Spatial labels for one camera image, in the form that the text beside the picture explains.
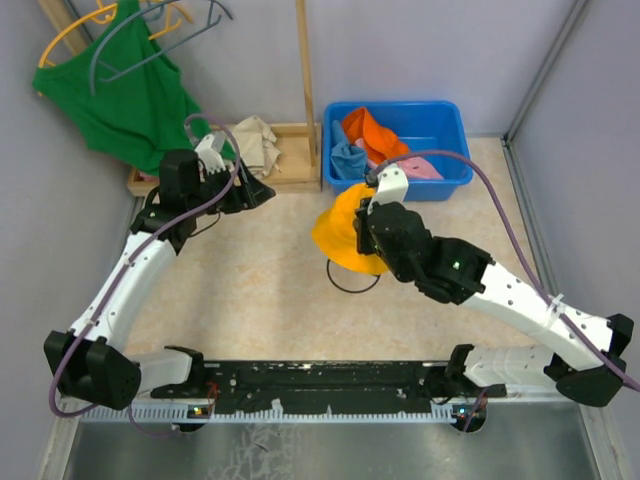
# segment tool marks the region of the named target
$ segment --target yellow hat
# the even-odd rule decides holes
[[[353,227],[360,200],[373,197],[374,193],[372,188],[359,183],[338,195],[333,206],[316,220],[311,236],[332,262],[353,272],[381,275],[389,269],[377,255],[358,253]]]

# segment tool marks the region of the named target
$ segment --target wall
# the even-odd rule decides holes
[[[592,2],[516,139],[515,152],[567,301],[640,320],[640,4]],[[640,377],[640,334],[624,354]],[[612,402],[633,451],[640,396]],[[640,474],[640,457],[633,457]]]
[[[209,4],[181,3],[197,26],[171,42],[204,25]],[[223,3],[233,22],[170,54],[188,89],[229,121],[304,121],[294,0]],[[339,100],[449,99],[469,133],[503,134],[572,3],[307,0],[316,117]],[[73,4],[86,14],[96,2]]]
[[[0,15],[2,478],[35,478],[53,422],[42,344],[84,310],[116,260],[132,200],[121,165],[30,83],[55,32],[35,1]]]

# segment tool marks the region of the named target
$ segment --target blue cloth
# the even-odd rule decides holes
[[[331,123],[331,165],[340,180],[360,180],[367,165],[367,152],[351,145],[338,120]]]

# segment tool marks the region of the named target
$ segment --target clothes hanger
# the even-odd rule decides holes
[[[146,1],[148,4],[151,4],[151,1],[156,2],[156,3],[158,2],[158,0],[151,0],[151,1],[149,1],[149,0],[139,0],[139,1],[140,1],[140,3]],[[102,4],[102,2],[100,0],[97,0],[97,2],[98,2],[99,5]],[[111,5],[107,5],[106,7],[103,6],[103,7],[99,8],[98,10],[96,10],[94,12],[91,12],[91,13],[85,15],[82,18],[79,18],[78,20],[73,22],[71,25],[69,25],[67,28],[62,30],[58,34],[58,36],[56,38],[54,38],[53,41],[45,49],[44,53],[40,57],[40,61],[38,62],[38,67],[39,68],[44,68],[45,66],[50,66],[50,67],[55,66],[55,63],[53,63],[51,60],[48,60],[49,54],[56,47],[56,45],[58,45],[60,40],[62,40],[65,37],[65,35],[67,35],[69,32],[73,31],[74,29],[76,29],[78,26],[82,25],[86,21],[93,20],[94,18],[97,18],[97,17],[99,17],[99,16],[101,16],[103,14],[106,14],[106,16],[103,17],[103,18],[97,18],[98,21],[96,23],[98,23],[98,24],[107,23],[106,19],[109,19],[108,21],[111,21],[115,17],[117,8],[118,8],[118,4],[117,3],[113,3]],[[162,29],[161,31],[151,35],[149,37],[150,40],[155,40],[158,37],[161,37],[161,36],[163,36],[163,35],[165,35],[165,34],[167,34],[169,32],[173,32],[174,30],[180,28],[180,26],[182,25],[182,18],[178,18],[176,23],[171,25],[171,11],[172,11],[173,8],[176,8],[189,23],[193,23],[193,17],[191,15],[189,15],[189,13],[184,9],[184,7],[182,7],[180,5],[169,5],[168,11],[167,11],[166,20],[165,20],[164,29]]]
[[[173,50],[174,48],[182,45],[185,42],[188,42],[189,40],[191,40],[192,38],[200,35],[201,33],[204,33],[205,31],[215,27],[222,20],[222,14],[218,14],[218,17],[216,18],[216,20],[213,21],[213,22],[211,21],[211,18],[213,16],[213,7],[216,4],[220,6],[220,8],[224,12],[224,14],[230,20],[233,20],[233,15],[231,15],[231,12],[229,12],[227,7],[225,7],[223,4],[221,4],[218,0],[208,0],[210,2],[210,4],[209,4],[209,14],[207,16],[207,24],[204,27],[202,27],[200,30],[192,33],[191,35],[188,35],[187,37],[181,39],[180,41],[176,42],[175,44],[173,44],[173,45],[171,45],[169,47],[163,48],[161,51],[151,55],[150,57],[145,58],[141,62],[138,62],[138,63],[136,63],[136,64],[124,69],[124,70],[122,70],[122,71],[117,71],[116,69],[114,69],[112,67],[109,67],[108,65],[105,65],[104,62],[99,62],[98,58],[100,57],[100,53],[104,49],[105,45],[109,42],[109,40],[111,40],[114,37],[114,35],[116,35],[128,23],[132,22],[136,18],[138,18],[138,17],[140,17],[142,15],[145,15],[145,14],[147,14],[147,13],[149,13],[152,10],[155,10],[157,8],[164,8],[165,5],[171,6],[170,4],[172,4],[174,2],[177,2],[177,1],[179,1],[179,0],[164,0],[162,2],[156,3],[153,6],[150,6],[149,8],[147,8],[145,10],[140,10],[139,12],[134,13],[133,15],[131,15],[130,17],[125,19],[123,22],[119,23],[113,30],[111,30],[102,39],[102,42],[100,43],[100,45],[98,46],[96,51],[93,53],[93,57],[91,58],[91,66],[89,67],[89,90],[90,90],[92,96],[96,94],[96,66],[97,66],[98,63],[100,63],[103,66],[107,66],[111,71],[114,72],[114,75],[112,75],[111,77],[99,78],[98,79],[101,82],[110,83],[110,82],[113,82],[114,80],[117,80],[118,78],[126,75],[127,73],[132,72],[133,70],[141,67],[142,65],[144,65],[146,63],[149,63],[150,61],[152,61],[153,59],[159,57],[160,55],[164,55],[168,51]]]

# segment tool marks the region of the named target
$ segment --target floor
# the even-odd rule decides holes
[[[141,435],[129,423],[83,422],[78,426],[64,478],[600,477],[579,407],[561,402],[491,404],[487,423],[472,434],[444,424],[216,424],[158,440]]]
[[[528,252],[500,141],[470,139],[469,147]],[[202,351],[209,359],[445,360],[461,343],[534,343],[484,314],[431,301],[389,274],[366,294],[338,291],[310,235],[333,199],[326,188],[279,195],[254,211],[224,217],[189,241],[146,302],[128,352],[173,344]],[[464,238],[523,275],[477,176],[447,202],[407,207],[422,215],[434,235]],[[211,220],[203,217],[200,225]],[[371,281],[339,270],[336,280],[345,287]]]

